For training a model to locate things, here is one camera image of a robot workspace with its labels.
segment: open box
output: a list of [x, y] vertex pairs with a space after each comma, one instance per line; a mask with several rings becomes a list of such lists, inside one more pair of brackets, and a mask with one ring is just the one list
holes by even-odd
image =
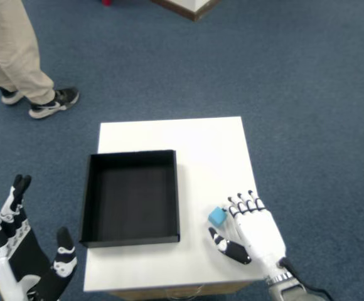
[[179, 241], [175, 151], [91, 155], [82, 210], [89, 248]]

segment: blue cube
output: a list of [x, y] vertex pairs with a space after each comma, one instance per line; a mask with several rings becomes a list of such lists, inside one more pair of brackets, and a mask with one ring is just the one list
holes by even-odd
[[216, 207], [208, 216], [208, 220], [216, 227], [220, 227], [227, 218], [227, 214], [220, 207]]

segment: black sneaker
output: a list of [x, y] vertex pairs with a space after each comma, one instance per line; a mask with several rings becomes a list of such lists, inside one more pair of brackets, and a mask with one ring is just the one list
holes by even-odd
[[9, 92], [3, 87], [0, 87], [0, 91], [2, 93], [1, 100], [6, 105], [14, 105], [19, 102], [23, 98], [23, 94], [19, 91]]
[[55, 91], [55, 97], [52, 101], [44, 104], [37, 105], [31, 104], [29, 115], [34, 119], [41, 119], [48, 117], [57, 111], [65, 111], [74, 105], [79, 98], [79, 91], [76, 88], [68, 88]]

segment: table top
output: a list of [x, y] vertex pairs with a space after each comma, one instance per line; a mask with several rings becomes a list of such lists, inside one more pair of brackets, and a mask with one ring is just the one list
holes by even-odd
[[[256, 264], [222, 255], [207, 218], [227, 197], [255, 191], [240, 117], [102, 123], [98, 153], [176, 151], [181, 241], [87, 250], [84, 290], [134, 290], [258, 280]], [[239, 241], [228, 217], [219, 232]]]

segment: khaki pants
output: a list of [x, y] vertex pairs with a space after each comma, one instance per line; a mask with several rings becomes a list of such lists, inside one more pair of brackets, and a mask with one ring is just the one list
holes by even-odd
[[53, 100], [52, 80], [40, 70], [37, 39], [21, 0], [0, 0], [0, 87], [33, 103]]

